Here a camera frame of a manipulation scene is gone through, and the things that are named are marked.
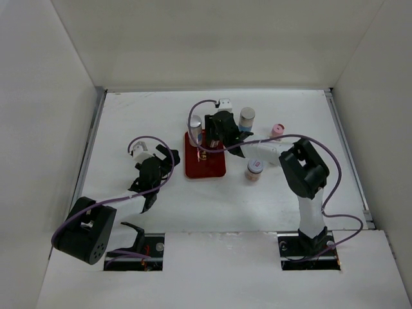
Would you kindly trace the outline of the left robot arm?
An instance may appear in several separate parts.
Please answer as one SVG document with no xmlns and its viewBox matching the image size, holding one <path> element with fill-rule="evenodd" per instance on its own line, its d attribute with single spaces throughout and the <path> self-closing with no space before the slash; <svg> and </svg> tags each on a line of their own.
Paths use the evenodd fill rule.
<svg viewBox="0 0 412 309">
<path fill-rule="evenodd" d="M 157 145 L 156 150 L 165 158 L 151 154 L 139 160 L 135 165 L 139 177 L 132 183 L 127 196 L 100 203 L 85 196 L 80 197 L 66 221 L 53 234 L 52 247 L 89 265 L 97 263 L 108 249 L 118 212 L 113 206 L 130 206 L 140 214 L 147 212 L 157 200 L 160 188 L 180 163 L 177 150 L 162 144 Z"/>
</svg>

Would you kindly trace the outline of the pink cap shaker bottle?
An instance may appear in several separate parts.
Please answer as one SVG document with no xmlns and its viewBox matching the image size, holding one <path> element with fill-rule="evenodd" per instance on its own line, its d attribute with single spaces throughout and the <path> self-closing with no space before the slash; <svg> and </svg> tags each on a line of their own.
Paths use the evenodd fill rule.
<svg viewBox="0 0 412 309">
<path fill-rule="evenodd" d="M 270 136 L 273 138 L 279 137 L 279 136 L 283 136 L 284 133 L 285 133 L 285 127 L 283 124 L 274 124 L 271 129 Z"/>
</svg>

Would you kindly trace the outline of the short jar white lid red logo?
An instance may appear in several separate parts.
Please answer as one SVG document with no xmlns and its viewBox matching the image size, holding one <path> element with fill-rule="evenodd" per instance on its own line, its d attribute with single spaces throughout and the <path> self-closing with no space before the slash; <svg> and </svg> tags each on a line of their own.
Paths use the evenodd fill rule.
<svg viewBox="0 0 412 309">
<path fill-rule="evenodd" d="M 247 163 L 247 168 L 245 169 L 245 177 L 252 182 L 258 181 L 263 170 L 263 161 L 258 159 L 250 159 Z"/>
</svg>

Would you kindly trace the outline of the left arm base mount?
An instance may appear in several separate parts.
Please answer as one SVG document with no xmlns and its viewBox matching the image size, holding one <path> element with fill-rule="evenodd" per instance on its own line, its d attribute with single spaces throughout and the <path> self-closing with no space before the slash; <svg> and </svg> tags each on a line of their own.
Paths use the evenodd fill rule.
<svg viewBox="0 0 412 309">
<path fill-rule="evenodd" d="M 143 228 L 124 221 L 110 235 L 103 270 L 161 271 L 164 252 L 164 234 L 146 233 Z"/>
</svg>

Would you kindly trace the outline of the tall jar silver lid blue label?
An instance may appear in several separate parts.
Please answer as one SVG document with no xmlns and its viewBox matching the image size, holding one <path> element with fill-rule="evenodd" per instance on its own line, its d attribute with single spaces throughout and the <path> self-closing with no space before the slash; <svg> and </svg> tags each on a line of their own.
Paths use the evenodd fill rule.
<svg viewBox="0 0 412 309">
<path fill-rule="evenodd" d="M 250 107 L 245 107 L 240 111 L 239 114 L 239 122 L 238 128 L 240 131 L 248 131 L 252 130 L 252 126 L 255 119 L 255 111 Z"/>
</svg>

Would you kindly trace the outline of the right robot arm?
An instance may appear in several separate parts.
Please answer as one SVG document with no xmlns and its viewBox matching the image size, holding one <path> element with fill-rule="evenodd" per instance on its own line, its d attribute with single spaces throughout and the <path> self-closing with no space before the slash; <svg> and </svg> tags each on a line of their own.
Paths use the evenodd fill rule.
<svg viewBox="0 0 412 309">
<path fill-rule="evenodd" d="M 330 170 L 307 138 L 284 143 L 258 137 L 240 130 L 231 112 L 219 111 L 205 116 L 205 142 L 211 151 L 217 150 L 214 144 L 219 143 L 234 156 L 280 166 L 298 199 L 298 245 L 302 255 L 309 258 L 326 249 L 323 192 Z"/>
</svg>

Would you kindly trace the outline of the tall jar silver lid white beads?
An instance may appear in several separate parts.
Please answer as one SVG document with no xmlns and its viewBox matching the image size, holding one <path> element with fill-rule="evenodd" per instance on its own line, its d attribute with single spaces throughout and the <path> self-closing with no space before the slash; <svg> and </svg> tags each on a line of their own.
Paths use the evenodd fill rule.
<svg viewBox="0 0 412 309">
<path fill-rule="evenodd" d="M 188 134 L 189 136 L 189 144 L 193 147 L 196 147 L 197 145 L 202 144 L 202 119 L 198 115 L 193 115 L 190 120 L 190 130 L 192 136 Z"/>
</svg>

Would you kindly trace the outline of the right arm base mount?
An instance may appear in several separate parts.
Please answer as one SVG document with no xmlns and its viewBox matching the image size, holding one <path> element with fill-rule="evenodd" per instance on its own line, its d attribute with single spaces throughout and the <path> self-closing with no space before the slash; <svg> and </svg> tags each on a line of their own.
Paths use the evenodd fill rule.
<svg viewBox="0 0 412 309">
<path fill-rule="evenodd" d="M 324 240 L 321 240 L 315 248 L 310 248 L 304 244 L 298 233 L 278 234 L 278 247 L 281 259 L 281 268 L 284 271 L 304 271 L 304 270 L 337 270 L 341 269 L 339 257 L 335 249 L 329 250 L 320 256 L 315 257 L 328 247 L 334 244 L 332 232 L 328 232 Z"/>
</svg>

